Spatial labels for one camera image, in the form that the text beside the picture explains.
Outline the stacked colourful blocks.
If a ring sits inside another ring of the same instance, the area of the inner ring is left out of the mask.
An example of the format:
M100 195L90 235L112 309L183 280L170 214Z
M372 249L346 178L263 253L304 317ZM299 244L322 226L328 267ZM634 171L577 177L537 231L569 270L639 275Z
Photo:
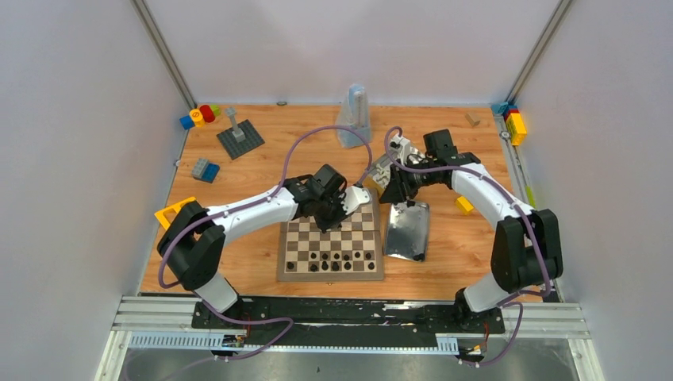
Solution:
M492 104L490 109L493 115L503 118L511 144L520 146L528 136L528 130L518 107L508 102L500 102Z

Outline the dark grey lego plate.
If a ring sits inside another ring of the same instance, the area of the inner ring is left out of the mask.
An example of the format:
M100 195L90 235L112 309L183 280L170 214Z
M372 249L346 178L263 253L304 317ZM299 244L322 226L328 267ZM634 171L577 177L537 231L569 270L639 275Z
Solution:
M254 125L248 119L237 122L236 114L237 111L234 107L230 106L225 109L225 116L231 122L231 127L216 135L217 140L231 160L235 160L265 143Z

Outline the small wooden block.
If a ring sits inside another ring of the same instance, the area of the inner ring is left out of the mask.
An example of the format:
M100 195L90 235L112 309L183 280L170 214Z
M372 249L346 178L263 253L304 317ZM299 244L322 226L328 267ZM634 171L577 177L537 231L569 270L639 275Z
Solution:
M466 118L467 123L471 127L476 127L481 122L480 117L477 114L474 114L474 113L465 113L465 118Z

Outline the wooden chess board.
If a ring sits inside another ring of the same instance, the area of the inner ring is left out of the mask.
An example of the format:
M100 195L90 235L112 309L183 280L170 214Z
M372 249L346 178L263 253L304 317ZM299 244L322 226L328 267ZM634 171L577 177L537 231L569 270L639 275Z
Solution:
M312 252L317 259L310 259ZM354 257L355 252L361 258ZM365 254L372 254L371 260ZM323 253L330 255L329 261L340 261L340 270L321 270ZM333 255L340 254L339 260ZM353 271L344 271L343 255L349 254ZM295 262L295 271L287 270L287 262ZM376 269L370 271L367 264L375 262ZM317 272L310 271L310 265L318 266ZM355 213L341 222L337 229L322 233L312 217L300 217L281 224L279 238L279 259L277 280L280 282L363 282L384 279L383 243L381 240L380 209L377 201L362 205Z

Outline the blue metronome in plastic bag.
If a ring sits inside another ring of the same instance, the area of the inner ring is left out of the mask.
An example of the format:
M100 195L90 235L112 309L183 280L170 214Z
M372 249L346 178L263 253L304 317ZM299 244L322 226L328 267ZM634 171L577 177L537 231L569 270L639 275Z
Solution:
M371 118L368 96L364 86L352 84L348 88L345 99L341 103L335 124L354 130L367 143L371 142ZM362 140L354 133L338 129L336 135L342 148L355 148L363 145Z

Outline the blue toy block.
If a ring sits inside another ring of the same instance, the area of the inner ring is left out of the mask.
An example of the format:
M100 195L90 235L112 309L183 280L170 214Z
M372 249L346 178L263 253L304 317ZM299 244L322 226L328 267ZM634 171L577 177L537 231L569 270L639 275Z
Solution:
M195 127L194 120L191 118L190 115L186 115L184 117L181 117L179 119L179 122L185 130L189 130L189 129L192 129L192 128Z

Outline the gold tin with white pieces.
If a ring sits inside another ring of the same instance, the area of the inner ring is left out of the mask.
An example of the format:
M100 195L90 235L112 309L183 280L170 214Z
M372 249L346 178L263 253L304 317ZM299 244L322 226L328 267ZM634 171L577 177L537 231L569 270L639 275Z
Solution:
M376 191L380 197L390 182L390 160L386 156L379 157L367 171L363 186Z

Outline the grey blue lego brick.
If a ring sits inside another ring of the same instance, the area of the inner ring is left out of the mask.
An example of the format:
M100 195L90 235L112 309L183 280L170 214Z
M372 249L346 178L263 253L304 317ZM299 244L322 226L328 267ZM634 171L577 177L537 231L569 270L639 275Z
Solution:
M205 183L213 183L220 171L220 166L210 162L208 159L199 158L191 170L191 177Z

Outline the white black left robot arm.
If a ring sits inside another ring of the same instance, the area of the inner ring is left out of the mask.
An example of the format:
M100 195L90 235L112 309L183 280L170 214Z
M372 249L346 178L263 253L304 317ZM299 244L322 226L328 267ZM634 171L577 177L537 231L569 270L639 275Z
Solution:
M336 229L370 195L361 186L348 186L328 164L314 175L284 179L270 190L223 206L185 204L167 227L157 250L160 270L170 269L176 282L213 308L213 318L225 328L243 317L239 294L219 273L223 249L238 238L269 225L311 217L323 232Z

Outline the silver tin lid black pieces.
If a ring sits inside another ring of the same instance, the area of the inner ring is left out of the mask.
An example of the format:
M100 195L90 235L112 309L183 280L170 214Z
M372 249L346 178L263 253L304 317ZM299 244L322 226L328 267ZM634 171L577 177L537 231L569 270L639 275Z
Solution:
M386 256L422 263L429 244L430 208L424 202L392 204L383 244Z

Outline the red round toy block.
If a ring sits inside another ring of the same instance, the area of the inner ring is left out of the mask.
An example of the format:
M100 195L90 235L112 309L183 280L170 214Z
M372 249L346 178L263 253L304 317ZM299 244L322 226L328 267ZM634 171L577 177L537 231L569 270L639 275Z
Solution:
M199 111L203 117L205 123L212 123L215 121L216 116L213 112L213 109L210 105L204 104L199 107Z

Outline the orange toy block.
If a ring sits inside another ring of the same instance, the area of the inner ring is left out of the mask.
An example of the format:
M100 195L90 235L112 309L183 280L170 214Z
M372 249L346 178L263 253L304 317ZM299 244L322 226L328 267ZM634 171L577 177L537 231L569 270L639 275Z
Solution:
M187 203L194 202L195 200L196 197L189 197L169 206L165 206L163 209L156 211L154 217L159 222L160 227L167 230L171 225L169 217L177 215Z

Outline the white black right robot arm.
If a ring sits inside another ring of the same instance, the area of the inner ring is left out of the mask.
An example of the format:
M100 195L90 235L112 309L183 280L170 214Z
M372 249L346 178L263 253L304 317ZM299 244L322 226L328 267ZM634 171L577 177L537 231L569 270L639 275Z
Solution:
M563 274L558 217L516 198L471 152L460 152L447 129L424 136L425 153L419 159L393 156L393 148L407 142L402 128L386 132L384 152L390 157L390 181L379 200L407 202L422 187L444 184L471 203L494 230L490 273L456 293L453 320L463 331L477 329L485 311L504 306L523 294L551 291L552 280Z

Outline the yellow round toy block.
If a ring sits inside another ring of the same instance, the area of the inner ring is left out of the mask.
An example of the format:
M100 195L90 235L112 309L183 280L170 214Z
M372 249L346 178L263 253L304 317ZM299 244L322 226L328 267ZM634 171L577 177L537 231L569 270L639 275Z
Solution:
M200 109L192 109L190 111L190 119L194 127L203 127L206 124L205 118Z

